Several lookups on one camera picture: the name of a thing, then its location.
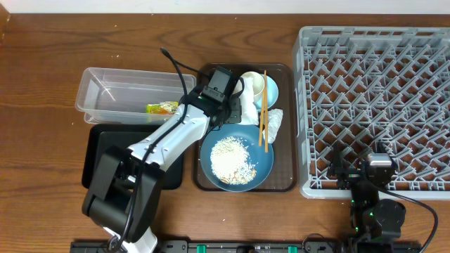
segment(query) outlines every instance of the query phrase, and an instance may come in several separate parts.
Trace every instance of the white food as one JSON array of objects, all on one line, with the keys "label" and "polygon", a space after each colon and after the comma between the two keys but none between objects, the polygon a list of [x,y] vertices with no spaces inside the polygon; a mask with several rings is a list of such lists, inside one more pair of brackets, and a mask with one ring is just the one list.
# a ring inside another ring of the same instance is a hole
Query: white food
[{"label": "white food", "polygon": [[246,184],[256,176],[248,156],[247,146],[239,138],[223,138],[212,148],[212,173],[224,183]]}]

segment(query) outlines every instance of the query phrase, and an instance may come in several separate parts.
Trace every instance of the clear plastic bin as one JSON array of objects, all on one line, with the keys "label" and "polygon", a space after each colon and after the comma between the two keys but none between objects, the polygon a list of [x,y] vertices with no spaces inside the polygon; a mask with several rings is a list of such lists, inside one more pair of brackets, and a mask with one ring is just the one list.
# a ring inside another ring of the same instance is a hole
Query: clear plastic bin
[{"label": "clear plastic bin", "polygon": [[[189,92],[195,77],[183,77]],[[91,124],[147,124],[171,117],[146,113],[147,104],[179,101],[183,94],[178,74],[90,67],[83,73],[75,107]]]}]

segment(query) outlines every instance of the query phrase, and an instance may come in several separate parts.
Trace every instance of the small blue plate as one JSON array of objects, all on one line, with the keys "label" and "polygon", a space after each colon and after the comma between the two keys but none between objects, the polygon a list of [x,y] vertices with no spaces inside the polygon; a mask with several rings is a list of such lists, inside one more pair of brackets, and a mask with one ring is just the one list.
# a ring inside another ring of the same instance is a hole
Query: small blue plate
[{"label": "small blue plate", "polygon": [[[213,173],[211,168],[211,151],[214,145],[223,138],[233,136],[240,138],[243,145],[247,146],[249,153],[248,162],[255,164],[256,176],[253,180],[246,184],[231,185],[220,181]],[[200,149],[200,164],[206,174],[206,177],[217,187],[231,191],[243,192],[252,190],[260,185],[270,174],[274,165],[274,149],[272,144],[269,144],[269,152],[264,151],[264,145],[258,146],[259,143],[259,128],[257,126],[240,125],[240,124],[225,124],[218,131],[211,131],[203,141]]]},{"label": "small blue plate", "polygon": [[[267,96],[267,109],[269,109],[275,104],[276,100],[278,99],[278,87],[275,81],[270,78],[270,76],[267,76]],[[262,97],[259,101],[254,103],[258,112],[261,112],[261,103]]]}]

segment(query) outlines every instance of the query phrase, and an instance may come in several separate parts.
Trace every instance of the white plastic crate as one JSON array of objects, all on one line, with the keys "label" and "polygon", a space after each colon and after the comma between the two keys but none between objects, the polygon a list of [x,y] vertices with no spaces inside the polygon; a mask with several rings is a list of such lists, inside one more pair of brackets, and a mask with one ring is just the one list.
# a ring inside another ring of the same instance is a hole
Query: white plastic crate
[{"label": "white plastic crate", "polygon": [[300,191],[350,198],[327,177],[380,141],[399,165],[388,190],[450,199],[450,29],[303,27],[292,50]]}]

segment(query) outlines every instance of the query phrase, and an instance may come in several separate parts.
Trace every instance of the white wall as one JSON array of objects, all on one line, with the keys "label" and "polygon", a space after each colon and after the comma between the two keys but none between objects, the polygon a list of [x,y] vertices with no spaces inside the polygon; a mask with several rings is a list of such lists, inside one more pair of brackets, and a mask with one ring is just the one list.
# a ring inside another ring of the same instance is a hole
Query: white wall
[{"label": "white wall", "polygon": [[450,13],[450,0],[0,0],[0,3],[10,13]]}]

